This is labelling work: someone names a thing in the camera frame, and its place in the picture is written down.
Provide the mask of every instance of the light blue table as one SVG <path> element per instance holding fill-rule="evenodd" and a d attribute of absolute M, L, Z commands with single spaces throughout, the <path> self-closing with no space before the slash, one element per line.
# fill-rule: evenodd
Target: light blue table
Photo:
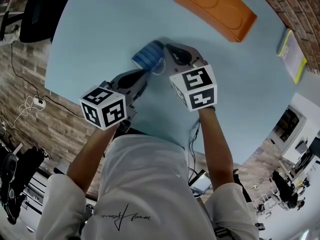
<path fill-rule="evenodd" d="M 69 0 L 54 35 L 45 87 L 79 103 L 93 85 L 135 69 L 131 57 L 152 40 L 166 37 L 195 47 L 212 65 L 216 113 L 234 162 L 242 164 L 296 91 L 276 55 L 284 24 L 265 0 L 245 2 L 258 19 L 245 41 L 234 43 L 174 0 Z M 153 76 L 135 107 L 135 129 L 188 146 L 198 113 L 175 97 L 167 77 Z M 204 153 L 201 133 L 194 150 Z"/>

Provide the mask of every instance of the brick wall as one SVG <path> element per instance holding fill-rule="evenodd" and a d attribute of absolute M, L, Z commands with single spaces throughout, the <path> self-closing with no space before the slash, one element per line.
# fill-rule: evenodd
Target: brick wall
<path fill-rule="evenodd" d="M 320 0 L 266 0 L 292 29 L 307 59 L 307 70 L 320 75 Z"/>

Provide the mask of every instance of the book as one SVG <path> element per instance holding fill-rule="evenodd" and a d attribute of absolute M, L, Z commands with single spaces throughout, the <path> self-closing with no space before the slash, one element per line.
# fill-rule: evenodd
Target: book
<path fill-rule="evenodd" d="M 295 84 L 299 82 L 307 59 L 291 29 L 287 29 L 277 55 L 283 61 Z"/>

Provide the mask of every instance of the white t-shirt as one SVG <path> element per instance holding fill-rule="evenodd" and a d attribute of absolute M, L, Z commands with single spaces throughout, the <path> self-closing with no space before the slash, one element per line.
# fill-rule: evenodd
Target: white t-shirt
<path fill-rule="evenodd" d="M 211 197 L 215 225 L 243 240 L 259 239 L 241 186 L 228 183 Z M 67 176 L 49 178 L 37 240 L 79 236 L 86 198 Z M 101 171 L 99 199 L 82 240 L 215 240 L 212 222 L 188 186 L 184 150 L 146 135 L 125 135 L 110 145 Z"/>

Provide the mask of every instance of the orange container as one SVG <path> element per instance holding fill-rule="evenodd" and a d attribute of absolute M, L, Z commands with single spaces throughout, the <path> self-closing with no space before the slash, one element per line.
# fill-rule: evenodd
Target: orange container
<path fill-rule="evenodd" d="M 242 42 L 257 19 L 241 0 L 175 0 L 230 42 Z"/>

